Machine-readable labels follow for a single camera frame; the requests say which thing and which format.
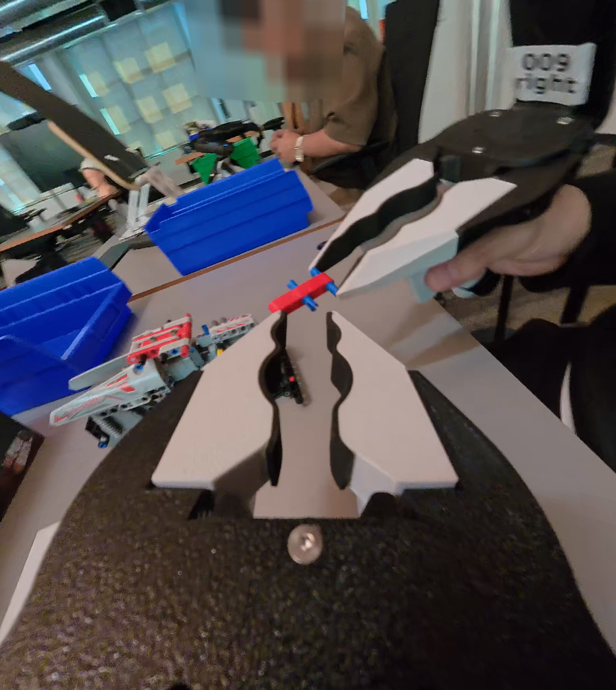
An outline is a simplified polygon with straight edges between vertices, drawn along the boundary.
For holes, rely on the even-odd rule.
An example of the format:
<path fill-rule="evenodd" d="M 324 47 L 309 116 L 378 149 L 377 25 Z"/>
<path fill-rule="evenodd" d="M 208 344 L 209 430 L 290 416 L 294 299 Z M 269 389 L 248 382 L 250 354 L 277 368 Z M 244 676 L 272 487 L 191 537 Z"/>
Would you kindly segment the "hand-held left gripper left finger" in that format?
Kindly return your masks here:
<path fill-rule="evenodd" d="M 160 488 L 259 490 L 282 466 L 278 407 L 286 314 L 276 312 L 201 372 L 151 481 Z"/>

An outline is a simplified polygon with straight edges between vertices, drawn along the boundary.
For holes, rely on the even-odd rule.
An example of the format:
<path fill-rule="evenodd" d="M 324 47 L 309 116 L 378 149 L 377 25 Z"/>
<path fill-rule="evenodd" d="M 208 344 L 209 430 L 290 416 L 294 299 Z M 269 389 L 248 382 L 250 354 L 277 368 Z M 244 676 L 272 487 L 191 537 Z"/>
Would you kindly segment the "person's right hand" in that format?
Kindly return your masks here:
<path fill-rule="evenodd" d="M 584 192 L 564 185 L 541 215 L 490 230 L 429 269 L 424 282 L 437 293 L 474 283 L 487 271 L 512 277 L 552 273 L 582 244 L 590 223 L 591 207 Z"/>

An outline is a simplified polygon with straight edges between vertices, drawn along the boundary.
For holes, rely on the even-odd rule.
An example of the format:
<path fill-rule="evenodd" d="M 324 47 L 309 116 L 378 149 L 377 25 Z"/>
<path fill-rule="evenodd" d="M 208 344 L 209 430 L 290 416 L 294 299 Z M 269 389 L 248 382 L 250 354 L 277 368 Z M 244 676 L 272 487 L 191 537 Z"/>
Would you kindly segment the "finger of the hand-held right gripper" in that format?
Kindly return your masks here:
<path fill-rule="evenodd" d="M 456 184 L 436 207 L 404 224 L 384 244 L 365 250 L 339 285 L 337 296 L 347 297 L 392 281 L 423 274 L 436 262 L 452 258 L 461 226 L 515 189 L 515 184 Z"/>
<path fill-rule="evenodd" d="M 329 272 L 355 253 L 358 262 L 365 250 L 384 244 L 404 224 L 432 211 L 450 187 L 451 181 L 441 177 L 431 161 L 408 161 L 364 192 L 319 250 L 316 268 Z"/>

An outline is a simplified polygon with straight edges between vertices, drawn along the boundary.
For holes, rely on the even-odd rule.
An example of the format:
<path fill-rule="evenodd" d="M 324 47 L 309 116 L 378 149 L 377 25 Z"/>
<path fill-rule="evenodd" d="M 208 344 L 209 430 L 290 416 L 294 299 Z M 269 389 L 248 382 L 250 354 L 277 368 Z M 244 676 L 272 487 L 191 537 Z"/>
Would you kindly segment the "grey desk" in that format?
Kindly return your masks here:
<path fill-rule="evenodd" d="M 373 496 L 330 469 L 326 317 L 408 370 L 459 487 Z M 437 304 L 406 285 L 288 318 L 309 403 L 278 403 L 283 465 L 255 517 L 151 476 L 177 386 L 97 460 L 53 433 L 0 527 L 0 689 L 616 689 L 616 474 Z"/>

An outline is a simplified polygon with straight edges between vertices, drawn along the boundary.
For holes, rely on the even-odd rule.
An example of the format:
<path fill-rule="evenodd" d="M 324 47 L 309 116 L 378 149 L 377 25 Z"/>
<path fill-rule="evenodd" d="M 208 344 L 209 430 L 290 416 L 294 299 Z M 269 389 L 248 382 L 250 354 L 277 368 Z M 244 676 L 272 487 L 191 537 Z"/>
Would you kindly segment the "silver flexible duct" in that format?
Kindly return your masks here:
<path fill-rule="evenodd" d="M 0 58 L 50 50 L 109 23 L 98 1 L 0 1 Z"/>

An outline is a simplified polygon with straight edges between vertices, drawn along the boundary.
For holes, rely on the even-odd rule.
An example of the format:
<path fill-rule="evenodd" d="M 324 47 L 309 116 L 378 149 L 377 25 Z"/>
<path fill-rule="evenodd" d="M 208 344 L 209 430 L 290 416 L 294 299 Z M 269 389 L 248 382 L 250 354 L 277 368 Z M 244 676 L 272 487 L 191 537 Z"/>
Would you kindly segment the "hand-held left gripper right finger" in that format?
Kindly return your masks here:
<path fill-rule="evenodd" d="M 421 376 L 344 316 L 327 314 L 330 469 L 358 500 L 377 493 L 454 488 L 459 477 L 418 390 Z"/>

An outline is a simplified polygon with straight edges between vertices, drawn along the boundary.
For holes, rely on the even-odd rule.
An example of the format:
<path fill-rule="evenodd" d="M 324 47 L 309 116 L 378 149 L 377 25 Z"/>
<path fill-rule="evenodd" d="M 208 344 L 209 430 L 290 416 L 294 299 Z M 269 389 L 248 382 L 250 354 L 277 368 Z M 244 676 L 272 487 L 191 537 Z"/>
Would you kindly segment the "white instruction booklet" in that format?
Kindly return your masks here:
<path fill-rule="evenodd" d="M 38 530 L 0 626 L 0 647 L 10 634 L 33 590 L 37 574 L 54 539 L 60 522 Z"/>

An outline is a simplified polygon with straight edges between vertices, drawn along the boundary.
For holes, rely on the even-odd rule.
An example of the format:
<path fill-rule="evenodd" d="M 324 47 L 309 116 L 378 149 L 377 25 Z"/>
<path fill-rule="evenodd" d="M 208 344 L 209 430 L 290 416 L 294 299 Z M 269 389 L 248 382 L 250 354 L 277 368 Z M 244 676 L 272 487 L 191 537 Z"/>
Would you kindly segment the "red toy beam blue pins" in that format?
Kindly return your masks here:
<path fill-rule="evenodd" d="M 301 308 L 307 307 L 311 312 L 318 309 L 317 298 L 325 293 L 334 296 L 338 293 L 338 286 L 326 273 L 319 271 L 316 267 L 309 270 L 310 278 L 301 284 L 291 280 L 287 284 L 287 291 L 268 304 L 271 313 L 283 312 L 290 314 Z"/>

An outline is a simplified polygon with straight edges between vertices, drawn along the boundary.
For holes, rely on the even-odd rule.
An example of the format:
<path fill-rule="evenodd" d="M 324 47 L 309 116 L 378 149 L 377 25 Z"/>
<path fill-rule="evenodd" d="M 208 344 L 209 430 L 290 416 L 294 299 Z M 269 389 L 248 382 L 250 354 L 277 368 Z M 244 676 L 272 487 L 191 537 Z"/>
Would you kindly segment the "blue storage bin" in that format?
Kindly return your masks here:
<path fill-rule="evenodd" d="M 106 361 L 131 318 L 131 290 L 90 257 L 0 291 L 0 411 L 66 397 Z"/>
<path fill-rule="evenodd" d="M 306 229 L 312 211 L 296 171 L 271 159 L 162 204 L 145 231 L 189 275 Z"/>

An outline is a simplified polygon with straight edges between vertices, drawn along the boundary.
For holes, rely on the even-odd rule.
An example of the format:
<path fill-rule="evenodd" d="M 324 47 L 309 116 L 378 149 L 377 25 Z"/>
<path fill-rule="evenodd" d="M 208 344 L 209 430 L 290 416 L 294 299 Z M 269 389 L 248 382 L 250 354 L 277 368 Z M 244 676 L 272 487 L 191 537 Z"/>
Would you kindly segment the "green storage bin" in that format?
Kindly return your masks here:
<path fill-rule="evenodd" d="M 189 146 L 191 153 L 196 156 L 186 163 L 187 168 L 204 185 L 252 168 L 261 162 L 256 144 L 248 137 L 236 142 L 195 139 Z"/>

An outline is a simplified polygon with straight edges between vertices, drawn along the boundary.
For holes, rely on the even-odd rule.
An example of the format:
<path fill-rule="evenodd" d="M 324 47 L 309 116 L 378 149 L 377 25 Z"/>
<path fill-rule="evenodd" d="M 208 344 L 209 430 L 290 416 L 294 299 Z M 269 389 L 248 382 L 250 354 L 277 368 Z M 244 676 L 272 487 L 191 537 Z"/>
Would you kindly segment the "grey red toy brick vehicle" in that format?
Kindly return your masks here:
<path fill-rule="evenodd" d="M 113 448 L 175 384 L 202 370 L 256 326 L 252 315 L 222 318 L 193 334 L 190 314 L 136 335 L 129 351 L 69 381 L 79 392 L 52 410 L 49 424 L 84 422 L 100 448 Z"/>

